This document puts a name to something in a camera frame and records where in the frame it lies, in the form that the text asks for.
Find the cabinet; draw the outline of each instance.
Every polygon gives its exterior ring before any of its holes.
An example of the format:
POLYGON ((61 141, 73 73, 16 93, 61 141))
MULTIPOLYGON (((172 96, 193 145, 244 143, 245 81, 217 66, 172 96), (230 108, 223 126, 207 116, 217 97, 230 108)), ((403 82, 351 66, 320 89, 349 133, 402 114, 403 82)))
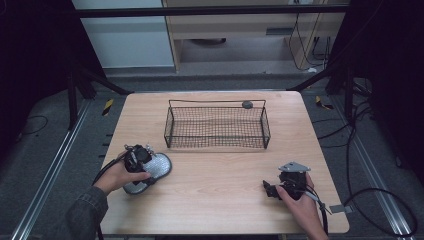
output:
MULTIPOLYGON (((164 7, 285 5, 290 2, 289 0, 162 0, 164 7)), ((348 0, 313 0, 312 3, 348 2, 348 0)), ((303 13, 299 16, 297 14, 169 16, 166 17, 166 22, 176 69, 179 69, 182 43, 185 39, 266 37, 272 30, 277 30, 282 36, 289 36, 293 29, 296 34, 291 38, 290 47, 294 61, 297 66, 304 67, 307 64, 305 55, 311 51, 314 37, 336 36, 343 17, 344 13, 303 13)))
MULTIPOLYGON (((162 7, 160 0, 73 0, 73 3, 76 9, 162 7)), ((106 74, 174 67, 163 16, 83 18, 81 21, 106 74)))

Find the black wire basket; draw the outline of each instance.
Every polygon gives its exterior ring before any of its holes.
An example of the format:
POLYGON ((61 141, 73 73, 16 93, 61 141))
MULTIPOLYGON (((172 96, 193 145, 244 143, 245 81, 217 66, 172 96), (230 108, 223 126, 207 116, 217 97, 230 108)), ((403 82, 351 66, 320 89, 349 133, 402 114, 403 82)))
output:
POLYGON ((169 100, 168 148, 267 148, 271 133, 265 100, 169 100))

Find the small gray object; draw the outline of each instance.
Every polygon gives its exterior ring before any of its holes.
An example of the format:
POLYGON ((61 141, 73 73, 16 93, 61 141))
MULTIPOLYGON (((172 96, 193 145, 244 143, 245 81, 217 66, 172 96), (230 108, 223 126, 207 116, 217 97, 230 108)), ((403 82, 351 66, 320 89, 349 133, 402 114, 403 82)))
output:
POLYGON ((289 162, 286 165, 279 167, 278 170, 282 172, 307 172, 310 171, 311 168, 296 162, 289 162))
POLYGON ((241 106, 242 106, 244 109, 251 109, 251 108, 253 108, 253 103, 252 103, 251 101, 244 101, 244 102, 241 104, 241 106))
POLYGON ((351 206, 345 207, 343 205, 330 206, 330 210, 331 210, 331 213, 340 213, 340 212, 352 213, 353 212, 353 208, 351 206))

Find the gray carpet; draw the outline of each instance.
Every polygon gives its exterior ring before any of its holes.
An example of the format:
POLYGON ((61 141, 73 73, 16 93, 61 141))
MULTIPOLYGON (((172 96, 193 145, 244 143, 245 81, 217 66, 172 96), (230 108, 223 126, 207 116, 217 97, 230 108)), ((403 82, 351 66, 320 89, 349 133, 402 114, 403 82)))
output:
MULTIPOLYGON (((146 74, 143 78, 111 77, 109 80, 125 89, 137 92, 282 90, 296 86, 313 74, 294 68, 287 46, 281 44, 281 39, 265 41, 228 39, 226 44, 220 46, 197 46, 196 43, 188 42, 185 48, 182 68, 178 74, 161 76, 146 74), (246 48, 250 46, 252 51, 247 51, 246 48)), ((342 99, 341 96, 328 98, 323 91, 325 84, 325 79, 321 80, 302 93, 318 137, 343 126, 341 115, 337 110, 328 110, 315 104, 316 95, 322 97, 324 104, 336 105, 333 100, 342 99)), ((32 228, 33 236, 43 234, 58 221, 74 199, 90 186, 100 170, 107 144, 111 140, 110 134, 115 129, 125 96, 119 96, 98 84, 94 86, 98 95, 95 100, 90 100, 87 117, 32 228), (110 98, 114 99, 114 104, 108 116, 102 116, 104 105, 110 98)), ((81 106, 83 100, 81 97, 78 100, 78 105, 81 106)), ((355 97, 355 103, 363 100, 362 97, 355 97)), ((33 108, 30 116, 43 117, 28 119, 24 130, 28 134, 16 142, 7 164, 0 169, 0 239, 1 236, 10 235, 22 219, 66 135, 69 123, 67 93, 60 92, 43 99, 33 108)), ((342 201, 349 197, 346 147, 331 146, 345 144, 348 134, 347 130, 343 130, 320 140, 342 201)), ((412 171, 396 167, 395 156, 373 120, 372 114, 358 121, 357 137, 365 146, 387 188, 408 203, 421 224, 424 220, 424 211, 421 209, 424 202, 424 188, 412 171)), ((353 192, 370 187, 368 176, 354 147, 351 147, 349 155, 349 169, 353 192)), ((373 221, 388 230, 391 229, 374 193, 360 196, 356 201, 373 221)), ((331 239, 394 239, 371 226, 358 211, 347 216, 350 230, 345 234, 331 235, 331 239)), ((305 236, 290 235, 288 238, 305 239, 305 236)), ((424 239, 424 229, 421 225, 415 239, 424 239)))
MULTIPOLYGON (((241 80, 241 76, 235 76, 234 79, 231 79, 230 76, 214 76, 211 79, 207 79, 207 77, 200 79, 193 77, 150 78, 147 80, 115 79, 115 82, 118 81, 120 86, 135 91, 187 91, 255 88, 283 89, 304 80, 304 78, 298 78, 285 81, 282 80, 283 76, 281 75, 264 75, 263 77, 262 79, 260 76, 250 76, 244 81, 241 80)), ((42 234, 60 218, 78 194, 90 186, 91 181, 101 167, 102 156, 106 154, 107 143, 111 138, 109 134, 113 133, 125 96, 119 96, 104 88, 102 89, 101 86, 97 86, 97 88, 99 93, 96 99, 91 101, 82 129, 33 227, 32 234, 34 235, 42 234), (114 99, 111 111, 108 116, 102 116, 104 105, 110 98, 114 99)), ((309 94, 314 92, 314 90, 319 92, 319 88, 312 88, 309 92, 306 91, 303 94, 303 98, 311 121, 325 120, 313 123, 317 136, 323 136, 343 126, 343 123, 336 110, 324 109, 315 104, 315 94, 309 94)), ((48 170, 55 156, 55 151, 59 148, 68 124, 66 96, 66 92, 61 92, 37 104, 31 115, 45 116, 48 119, 47 125, 39 132, 24 135, 21 141, 16 143, 12 151, 10 164, 1 171, 1 235, 8 235, 13 232, 29 206, 45 172, 48 170)), ((322 96, 322 99, 324 103, 334 105, 332 100, 325 95, 322 96)), ((43 125, 43 118, 29 119, 26 131, 35 131, 43 125)), ((388 148, 371 115, 366 115, 358 122, 357 130, 358 136, 369 150, 374 164, 377 165, 378 171, 384 177, 390 191, 407 201, 419 221, 422 222, 424 219, 421 211, 421 203, 424 200, 423 187, 418 183, 411 171, 396 167, 393 153, 388 148)), ((341 131, 320 141, 342 201, 349 196, 346 181, 346 147, 328 148, 328 146, 344 144, 347 139, 348 132, 341 131)), ((349 168, 354 192, 370 186, 354 150, 350 154, 349 168)), ((388 230, 391 229, 374 193, 359 197, 357 202, 361 209, 370 215, 371 219, 388 230)), ((349 232, 332 235, 332 239, 393 239, 372 227, 357 211, 348 214, 348 219, 351 225, 349 232)), ((290 237, 296 239, 303 236, 293 235, 290 237)), ((424 239, 421 226, 416 239, 424 239)))

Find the wooden table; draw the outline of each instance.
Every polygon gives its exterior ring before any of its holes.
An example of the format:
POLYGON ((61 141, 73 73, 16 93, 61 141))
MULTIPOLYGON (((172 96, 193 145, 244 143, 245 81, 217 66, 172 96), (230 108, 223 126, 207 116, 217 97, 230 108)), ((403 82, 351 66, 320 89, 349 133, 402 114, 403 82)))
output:
MULTIPOLYGON (((105 234, 299 233, 282 201, 265 194, 262 180, 278 183, 279 166, 306 165, 321 200, 340 204, 333 180, 298 92, 172 92, 128 96, 104 164, 124 145, 150 144, 172 161, 171 173, 144 193, 123 190, 108 197, 105 234), (271 140, 267 149, 167 148, 164 129, 169 99, 266 100, 271 140)), ((329 232, 349 229, 343 213, 328 216, 329 232)))

